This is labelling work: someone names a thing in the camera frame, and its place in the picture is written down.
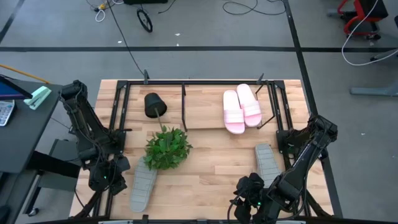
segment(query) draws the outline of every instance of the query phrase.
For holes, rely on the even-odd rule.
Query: concrete floor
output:
[[[249,0],[240,0],[254,4]],[[100,0],[89,0],[99,4]],[[222,10],[222,0],[178,0],[170,4],[144,5],[154,23],[154,32],[142,29],[132,6],[113,7],[129,46],[257,46],[294,47],[285,14],[265,16],[249,13],[232,16]],[[297,35],[302,47],[341,47],[345,41],[343,22],[329,18],[328,8],[340,0],[290,0]],[[348,47],[398,47],[398,2],[384,0],[390,16],[379,26],[382,39],[375,44],[355,38]],[[0,29],[17,1],[0,2]],[[259,1],[259,10],[280,12],[283,5]],[[97,23],[95,13],[83,0],[26,0],[0,43],[0,62],[61,85],[79,79],[88,86],[94,104],[101,79],[141,78],[128,52],[7,52],[4,47],[123,47],[111,12]],[[133,52],[151,78],[264,78],[301,79],[296,53],[270,51],[163,51]],[[339,127],[338,140],[329,155],[345,218],[397,221],[398,148],[396,98],[352,96],[352,86],[385,86],[398,79],[396,58],[366,67],[352,67],[340,53],[304,52],[318,112]],[[354,62],[367,62],[370,53],[350,53]],[[1,69],[2,74],[28,80]],[[70,122],[62,106],[53,118]],[[73,139],[67,129],[50,120],[38,150],[46,152],[55,138]],[[21,215],[18,223],[67,218],[73,193],[50,191],[40,194],[41,212],[32,218]]]

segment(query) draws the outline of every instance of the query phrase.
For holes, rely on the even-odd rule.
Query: wooden table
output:
[[[307,104],[300,80],[284,80],[290,112],[295,129],[307,126],[309,117]],[[117,80],[102,80],[95,113],[105,127],[109,126]],[[251,86],[255,92],[258,86]],[[234,90],[236,85],[187,85],[185,87],[186,124],[188,141],[194,147],[188,159],[176,169],[159,171],[149,205],[143,213],[132,212],[130,194],[134,180],[134,168],[138,159],[145,154],[146,140],[153,132],[160,131],[156,119],[144,114],[144,97],[156,92],[168,106],[161,117],[163,125],[183,129],[181,120],[180,85],[133,85],[129,93],[126,121],[124,128],[131,128],[127,133],[124,155],[129,159],[131,169],[123,176],[127,189],[113,198],[111,219],[141,219],[148,214],[150,219],[217,219],[225,220],[229,200],[239,178],[256,171],[254,146],[268,143],[274,151],[279,169],[284,170],[282,155],[279,154],[275,132],[276,119],[271,120],[262,129],[246,128],[244,134],[233,135],[223,124],[223,92]],[[115,128],[119,125],[120,110],[123,104],[124,90],[119,99],[118,116]],[[263,119],[272,116],[267,88],[258,94]],[[281,100],[281,113],[284,114]],[[282,116],[284,129],[287,129],[285,116]],[[93,194],[88,186],[88,171],[81,171],[76,187],[77,194],[86,203]],[[308,175],[308,189],[328,212],[333,213],[325,176],[320,161],[316,161]],[[104,214],[107,194],[103,194],[100,215]],[[81,210],[76,197],[73,199],[70,215]],[[281,212],[281,217],[291,214]]]

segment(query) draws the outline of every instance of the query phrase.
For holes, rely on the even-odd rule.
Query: black flower pot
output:
[[[162,116],[167,111],[167,105],[160,99],[160,96],[156,93],[148,93],[145,98],[145,115],[148,118],[157,118],[156,110],[159,116]]]

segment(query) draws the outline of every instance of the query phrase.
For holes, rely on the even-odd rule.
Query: gray slide sandal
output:
[[[254,150],[257,159],[257,173],[264,180],[264,186],[269,187],[275,177],[280,174],[274,153],[266,143],[258,144]]]
[[[130,209],[133,212],[143,212],[147,207],[156,175],[157,170],[149,170],[141,157],[134,172],[134,185],[130,196]]]

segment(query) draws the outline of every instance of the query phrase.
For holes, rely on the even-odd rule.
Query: pink slipper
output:
[[[224,92],[224,124],[233,134],[244,132],[243,110],[239,105],[238,94],[234,90]]]
[[[239,102],[244,113],[244,122],[249,127],[256,127],[262,118],[260,104],[251,92],[250,86],[247,84],[238,85]]]

